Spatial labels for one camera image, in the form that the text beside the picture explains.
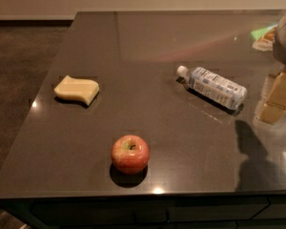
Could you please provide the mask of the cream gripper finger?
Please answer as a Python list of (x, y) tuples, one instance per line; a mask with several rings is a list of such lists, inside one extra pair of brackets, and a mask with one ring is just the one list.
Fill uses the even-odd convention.
[(286, 115), (286, 66), (277, 74), (269, 74), (261, 92), (257, 117), (274, 124)]

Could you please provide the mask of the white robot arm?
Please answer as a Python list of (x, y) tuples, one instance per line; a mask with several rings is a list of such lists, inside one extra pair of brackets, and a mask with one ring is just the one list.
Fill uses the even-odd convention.
[(283, 69), (266, 77), (256, 109), (257, 118), (269, 124), (278, 122), (286, 115), (286, 13), (274, 31), (273, 55)]

